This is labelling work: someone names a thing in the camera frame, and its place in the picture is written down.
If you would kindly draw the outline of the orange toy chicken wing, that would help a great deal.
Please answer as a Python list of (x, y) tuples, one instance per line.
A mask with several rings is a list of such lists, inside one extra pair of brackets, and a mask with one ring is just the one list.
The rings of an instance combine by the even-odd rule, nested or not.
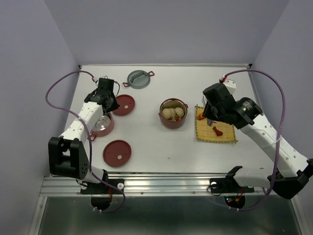
[(205, 117), (203, 116), (203, 113), (200, 113), (200, 114), (198, 115), (198, 120), (203, 120), (203, 119), (205, 119)]

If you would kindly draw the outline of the yellow bamboo mat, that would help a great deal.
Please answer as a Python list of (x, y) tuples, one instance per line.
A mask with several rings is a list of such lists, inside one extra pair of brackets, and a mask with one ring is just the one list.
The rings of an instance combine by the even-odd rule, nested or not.
[(195, 106), (195, 133), (196, 139), (210, 143), (237, 143), (235, 127), (219, 121), (213, 121), (209, 126), (207, 119), (199, 119), (204, 108)]

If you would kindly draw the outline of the red toy drumstick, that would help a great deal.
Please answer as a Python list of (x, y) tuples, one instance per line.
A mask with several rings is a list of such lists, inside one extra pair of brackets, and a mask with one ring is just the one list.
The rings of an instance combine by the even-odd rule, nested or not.
[(222, 136), (223, 135), (223, 132), (220, 131), (216, 126), (213, 126), (212, 127), (213, 131), (215, 132), (216, 136)]

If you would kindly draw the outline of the toy bun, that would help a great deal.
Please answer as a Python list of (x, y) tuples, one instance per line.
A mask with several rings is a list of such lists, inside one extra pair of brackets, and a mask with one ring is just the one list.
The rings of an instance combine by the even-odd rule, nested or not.
[(174, 116), (177, 115), (174, 108), (169, 108), (169, 111), (170, 111), (170, 119), (172, 119)]
[(172, 118), (172, 112), (170, 109), (163, 109), (162, 112), (161, 112), (162, 116), (166, 119), (166, 120), (169, 120)]
[(184, 110), (181, 107), (176, 107), (175, 112), (176, 115), (179, 116), (180, 118), (184, 117)]

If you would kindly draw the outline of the toy sushi roll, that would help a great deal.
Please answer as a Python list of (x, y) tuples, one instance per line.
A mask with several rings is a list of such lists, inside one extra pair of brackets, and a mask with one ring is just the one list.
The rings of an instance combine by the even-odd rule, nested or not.
[(181, 120), (181, 117), (179, 117), (177, 115), (173, 116), (173, 118), (172, 118), (172, 121), (174, 121), (174, 122), (180, 121), (180, 120)]

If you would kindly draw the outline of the toy bun back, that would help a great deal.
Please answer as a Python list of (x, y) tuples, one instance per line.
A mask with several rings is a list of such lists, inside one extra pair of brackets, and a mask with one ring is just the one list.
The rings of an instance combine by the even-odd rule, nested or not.
[(170, 111), (170, 119), (172, 119), (174, 116), (177, 115), (174, 108), (169, 108), (169, 111)]

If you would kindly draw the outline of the red steel lunch bowl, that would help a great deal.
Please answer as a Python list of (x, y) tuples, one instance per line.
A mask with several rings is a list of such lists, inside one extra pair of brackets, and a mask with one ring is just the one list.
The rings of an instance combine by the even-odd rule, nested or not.
[[(169, 119), (169, 120), (166, 120), (161, 112), (163, 109), (169, 109), (169, 108), (176, 108), (176, 107), (181, 107), (183, 110), (184, 110), (184, 117), (181, 118), (180, 121), (172, 121), (172, 119)], [(180, 127), (183, 126), (185, 120), (186, 120), (186, 117), (187, 117), (187, 114), (188, 114), (188, 105), (186, 103), (184, 103), (182, 100), (180, 99), (177, 99), (177, 98), (169, 98), (165, 101), (163, 101), (159, 107), (159, 118), (160, 118), (160, 121), (161, 123), (167, 127), (167, 128), (170, 128), (170, 129), (178, 129)]]

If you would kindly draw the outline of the toy bun front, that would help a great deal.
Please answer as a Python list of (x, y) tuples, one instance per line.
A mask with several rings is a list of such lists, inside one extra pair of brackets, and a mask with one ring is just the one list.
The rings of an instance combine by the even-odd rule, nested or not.
[(166, 119), (166, 120), (169, 120), (172, 118), (172, 112), (170, 109), (163, 109), (162, 112), (161, 112), (162, 116)]

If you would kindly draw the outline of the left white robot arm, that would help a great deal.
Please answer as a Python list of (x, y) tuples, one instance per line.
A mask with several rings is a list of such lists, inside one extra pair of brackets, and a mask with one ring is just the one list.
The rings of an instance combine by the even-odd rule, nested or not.
[(118, 109), (113, 93), (114, 80), (99, 78), (97, 89), (84, 99), (82, 108), (72, 124), (59, 136), (48, 142), (49, 170), (52, 175), (69, 177), (92, 183), (98, 193), (109, 187), (107, 171), (92, 166), (90, 132), (106, 113)]

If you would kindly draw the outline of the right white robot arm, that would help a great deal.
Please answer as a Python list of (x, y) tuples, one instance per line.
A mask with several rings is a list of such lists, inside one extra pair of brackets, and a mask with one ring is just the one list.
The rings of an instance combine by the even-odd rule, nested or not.
[(285, 199), (292, 199), (313, 175), (313, 161), (297, 152), (268, 121), (262, 109), (250, 98), (236, 101), (223, 83), (203, 92), (203, 115), (211, 121), (233, 125), (250, 137), (275, 165), (274, 175), (264, 169), (235, 166), (225, 177), (213, 179), (213, 193), (234, 193), (240, 188), (271, 188)]

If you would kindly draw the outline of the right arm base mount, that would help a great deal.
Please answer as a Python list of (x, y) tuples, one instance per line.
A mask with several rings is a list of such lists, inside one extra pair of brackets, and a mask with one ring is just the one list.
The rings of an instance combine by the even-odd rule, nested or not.
[(239, 186), (235, 180), (227, 178), (212, 178), (206, 191), (213, 196), (224, 195), (227, 206), (234, 209), (242, 209), (246, 203), (246, 193), (254, 193), (254, 187)]

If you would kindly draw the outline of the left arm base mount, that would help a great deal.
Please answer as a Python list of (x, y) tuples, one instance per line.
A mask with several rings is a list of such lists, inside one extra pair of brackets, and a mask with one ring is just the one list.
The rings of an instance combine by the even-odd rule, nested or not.
[(124, 206), (126, 196), (124, 194), (124, 179), (108, 179), (107, 186), (103, 183), (90, 183), (76, 181), (81, 187), (82, 195), (91, 195), (90, 203), (93, 211), (98, 213), (115, 212)]

